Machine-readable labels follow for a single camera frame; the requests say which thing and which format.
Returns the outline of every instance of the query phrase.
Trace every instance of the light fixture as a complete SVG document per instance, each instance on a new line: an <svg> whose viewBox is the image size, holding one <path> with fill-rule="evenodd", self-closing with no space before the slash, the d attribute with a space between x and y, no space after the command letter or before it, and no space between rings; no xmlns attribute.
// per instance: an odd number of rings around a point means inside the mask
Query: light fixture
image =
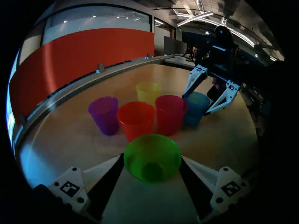
<svg viewBox="0 0 299 224"><path fill-rule="evenodd" d="M178 13L178 16L182 16L182 17L188 17L188 18L192 18L192 15L189 14L184 14L184 13ZM197 20L200 20L202 22L206 22L206 23L210 23L213 24L215 26L222 26L222 24L214 22L212 20L206 19L206 18L197 18ZM250 46L254 47L255 44L254 42L252 42L248 37L246 37L245 35L233 30L232 28L227 27L232 34L236 35L237 37L239 37L240 39L244 40L247 44L249 44Z"/></svg>
<svg viewBox="0 0 299 224"><path fill-rule="evenodd" d="M193 15L179 13L179 12L178 12L178 16L187 17L187 18L192 18L193 17Z"/></svg>
<svg viewBox="0 0 299 224"><path fill-rule="evenodd" d="M159 21L157 19L155 19L155 22L160 23L160 24L164 24L164 23L162 23L161 21Z"/></svg>
<svg viewBox="0 0 299 224"><path fill-rule="evenodd" d="M276 62L276 61L277 61L277 59L276 59L276 58L274 58L274 57L272 57L272 56L270 56L270 59L271 59L272 61L274 61L274 62Z"/></svg>
<svg viewBox="0 0 299 224"><path fill-rule="evenodd" d="M177 26L179 27L181 25L184 25L184 24L189 23L191 21L194 21L196 19L200 19L200 18L203 18L203 17L211 16L213 14L214 13L212 11L208 11L208 12L205 12L203 14L199 14L199 15L193 16L193 17L191 17L189 19L184 20L183 22L180 22Z"/></svg>
<svg viewBox="0 0 299 224"><path fill-rule="evenodd" d="M177 12L175 9L172 9L172 11L173 11L176 15L178 15L178 12Z"/></svg>
<svg viewBox="0 0 299 224"><path fill-rule="evenodd" d="M210 24L213 24L213 25L215 25L215 26L222 26L220 23L214 22L214 21L209 20L209 19L206 19L206 18L200 18L200 19L198 19L198 20L203 21L203 22L207 22L207 23L210 23ZM234 34L234 35L236 35L237 37L239 37L240 39L244 40L244 41L245 41L247 44L249 44L250 46L252 46L252 47L255 46L254 42L252 42L247 36L245 36L245 35L243 35L243 34L237 32L237 31L235 31L235 30L232 29L232 28L229 28L229 27L227 27L227 28L231 31L232 34Z"/></svg>

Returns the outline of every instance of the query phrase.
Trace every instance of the plastic cup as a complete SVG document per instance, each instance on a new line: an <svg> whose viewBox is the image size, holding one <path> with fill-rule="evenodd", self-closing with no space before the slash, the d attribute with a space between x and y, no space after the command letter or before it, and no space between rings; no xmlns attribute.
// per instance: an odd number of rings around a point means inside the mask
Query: plastic cup
<svg viewBox="0 0 299 224"><path fill-rule="evenodd" d="M121 106L117 111L117 119L128 141L151 133L154 125L154 117L154 107L145 102L130 102Z"/></svg>
<svg viewBox="0 0 299 224"><path fill-rule="evenodd" d="M202 93L192 92L185 100L189 104L189 109L184 117L184 124L197 126L210 105L210 99Z"/></svg>
<svg viewBox="0 0 299 224"><path fill-rule="evenodd" d="M158 83L140 83L136 86L138 100L155 106L156 99L161 94L161 85Z"/></svg>
<svg viewBox="0 0 299 224"><path fill-rule="evenodd" d="M88 112L105 135L114 135L119 130L119 122L116 118L117 108L117 98L110 96L99 98L88 107Z"/></svg>
<svg viewBox="0 0 299 224"><path fill-rule="evenodd" d="M146 134L129 143L124 152L124 164L136 178L157 182L172 177L181 165L179 147L170 138Z"/></svg>
<svg viewBox="0 0 299 224"><path fill-rule="evenodd" d="M165 95L156 100L158 133L170 136L176 133L188 110L188 103L178 96Z"/></svg>

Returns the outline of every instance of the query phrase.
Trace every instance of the yellow plastic cup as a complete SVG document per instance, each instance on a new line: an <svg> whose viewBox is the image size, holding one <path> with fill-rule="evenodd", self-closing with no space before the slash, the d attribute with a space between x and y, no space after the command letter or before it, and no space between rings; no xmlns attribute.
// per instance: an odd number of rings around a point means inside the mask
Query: yellow plastic cup
<svg viewBox="0 0 299 224"><path fill-rule="evenodd" d="M158 83L139 83L136 86L138 100L155 106L156 99L161 95L161 85Z"/></svg>

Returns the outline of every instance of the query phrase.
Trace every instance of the desk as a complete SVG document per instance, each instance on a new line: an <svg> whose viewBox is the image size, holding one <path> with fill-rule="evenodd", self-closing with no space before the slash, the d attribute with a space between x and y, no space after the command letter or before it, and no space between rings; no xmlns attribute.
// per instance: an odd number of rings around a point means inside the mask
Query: desk
<svg viewBox="0 0 299 224"><path fill-rule="evenodd" d="M88 169L124 152L128 141L122 129L105 136L88 113L91 102L114 96L119 106L136 101L135 86L161 83L162 94L182 96L189 71L148 64L102 81L69 99L48 114L24 140L20 163L32 187L49 185L71 166ZM212 86L206 79L196 91ZM238 93L229 107L203 117L196 128L182 127L171 136L183 155L215 170L231 167L242 174L257 162L257 136L251 116Z"/></svg>
<svg viewBox="0 0 299 224"><path fill-rule="evenodd" d="M188 68L195 68L195 64L193 62L183 61L180 56L175 56L174 58L166 59L164 62L173 65L185 66Z"/></svg>

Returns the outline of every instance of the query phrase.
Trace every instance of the purple plastic cup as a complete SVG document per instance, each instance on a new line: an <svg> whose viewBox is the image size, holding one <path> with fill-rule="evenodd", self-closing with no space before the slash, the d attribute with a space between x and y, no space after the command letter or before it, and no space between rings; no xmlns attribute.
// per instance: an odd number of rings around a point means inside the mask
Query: purple plastic cup
<svg viewBox="0 0 299 224"><path fill-rule="evenodd" d="M93 120L103 132L111 136L119 130L119 122L116 118L118 110L118 100L115 97L106 96L92 102L88 107L88 112Z"/></svg>

